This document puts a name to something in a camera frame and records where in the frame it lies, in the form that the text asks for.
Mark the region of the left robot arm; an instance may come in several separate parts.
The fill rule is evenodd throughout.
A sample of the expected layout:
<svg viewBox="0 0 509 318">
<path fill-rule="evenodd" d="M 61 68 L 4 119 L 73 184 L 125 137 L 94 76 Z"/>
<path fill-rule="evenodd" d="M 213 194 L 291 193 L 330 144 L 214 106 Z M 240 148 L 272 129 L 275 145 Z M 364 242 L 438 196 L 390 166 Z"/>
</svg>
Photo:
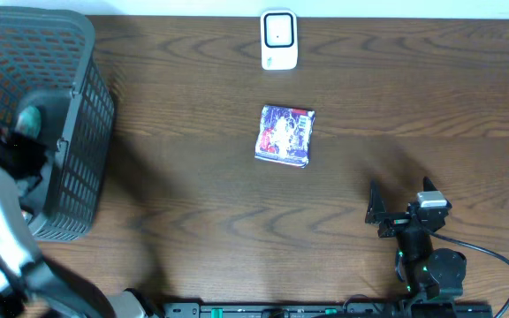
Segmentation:
<svg viewBox="0 0 509 318">
<path fill-rule="evenodd" d="M 46 148 L 27 136 L 0 129 L 0 317 L 17 317 L 42 299 L 48 317 L 162 317 L 135 289 L 105 296 L 88 280 L 43 255 L 19 204 L 19 180 L 35 188 L 47 162 Z"/>
</svg>

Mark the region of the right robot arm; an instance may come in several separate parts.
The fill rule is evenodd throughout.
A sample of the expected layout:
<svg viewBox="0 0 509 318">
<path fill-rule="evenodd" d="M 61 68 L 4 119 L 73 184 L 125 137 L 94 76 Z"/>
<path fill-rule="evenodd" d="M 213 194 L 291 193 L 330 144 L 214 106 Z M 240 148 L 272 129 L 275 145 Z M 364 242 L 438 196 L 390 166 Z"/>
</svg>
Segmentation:
<svg viewBox="0 0 509 318">
<path fill-rule="evenodd" d="M 369 188 L 365 223 L 377 227 L 381 239 L 398 242 L 396 269 L 410 293 L 425 300 L 448 300 L 463 294 L 467 261 L 449 248 L 434 248 L 431 238 L 445 226 L 452 204 L 425 177 L 423 188 L 404 212 L 390 212 L 374 182 Z"/>
</svg>

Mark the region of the teal snack packet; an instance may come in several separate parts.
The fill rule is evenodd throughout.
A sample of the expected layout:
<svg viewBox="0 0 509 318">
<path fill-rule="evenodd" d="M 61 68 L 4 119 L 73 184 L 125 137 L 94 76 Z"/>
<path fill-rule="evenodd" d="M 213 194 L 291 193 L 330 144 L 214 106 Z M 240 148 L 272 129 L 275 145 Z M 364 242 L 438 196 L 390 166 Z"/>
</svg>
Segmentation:
<svg viewBox="0 0 509 318">
<path fill-rule="evenodd" d="M 18 115 L 14 128 L 16 133 L 36 140 L 42 129 L 42 114 L 35 106 L 25 107 Z"/>
</svg>

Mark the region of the purple white snack package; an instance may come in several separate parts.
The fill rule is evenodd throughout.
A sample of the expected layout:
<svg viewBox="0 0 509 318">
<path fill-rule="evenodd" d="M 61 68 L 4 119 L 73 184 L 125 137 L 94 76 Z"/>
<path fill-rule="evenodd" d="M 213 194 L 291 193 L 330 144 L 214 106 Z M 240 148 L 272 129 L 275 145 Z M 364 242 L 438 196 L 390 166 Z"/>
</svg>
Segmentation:
<svg viewBox="0 0 509 318">
<path fill-rule="evenodd" d="M 276 105 L 264 105 L 255 143 L 259 160 L 305 168 L 315 112 Z"/>
</svg>

